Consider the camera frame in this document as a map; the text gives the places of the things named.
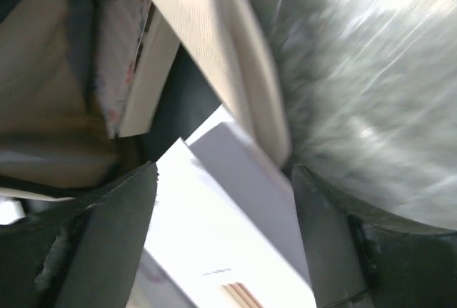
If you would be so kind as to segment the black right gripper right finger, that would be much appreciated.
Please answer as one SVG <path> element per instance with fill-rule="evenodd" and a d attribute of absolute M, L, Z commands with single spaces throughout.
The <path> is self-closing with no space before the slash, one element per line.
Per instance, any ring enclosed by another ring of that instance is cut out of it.
<path fill-rule="evenodd" d="M 374 226 L 300 165 L 291 183 L 318 307 L 456 306 L 455 232 Z"/>

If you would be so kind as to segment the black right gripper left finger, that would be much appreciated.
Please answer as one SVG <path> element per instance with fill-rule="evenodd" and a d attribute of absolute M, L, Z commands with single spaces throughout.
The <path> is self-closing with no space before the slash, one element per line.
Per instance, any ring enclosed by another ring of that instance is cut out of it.
<path fill-rule="evenodd" d="M 3 307 L 125 307 L 154 207 L 157 168 L 1 228 Z"/>

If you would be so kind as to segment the beige canvas backpack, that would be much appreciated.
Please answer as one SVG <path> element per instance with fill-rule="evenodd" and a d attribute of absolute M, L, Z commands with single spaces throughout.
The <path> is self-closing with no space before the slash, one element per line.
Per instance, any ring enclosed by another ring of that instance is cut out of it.
<path fill-rule="evenodd" d="M 1 194 L 61 201 L 143 164 L 109 137 L 96 88 L 100 0 L 1 0 Z M 234 119 L 283 166 L 291 137 L 249 0 L 151 0 Z"/>

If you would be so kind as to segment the coffee cover book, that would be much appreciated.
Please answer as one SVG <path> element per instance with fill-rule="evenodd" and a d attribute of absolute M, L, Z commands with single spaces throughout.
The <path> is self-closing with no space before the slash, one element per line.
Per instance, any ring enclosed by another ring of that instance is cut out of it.
<path fill-rule="evenodd" d="M 315 307 L 293 190 L 219 107 L 158 160 L 130 307 Z"/>

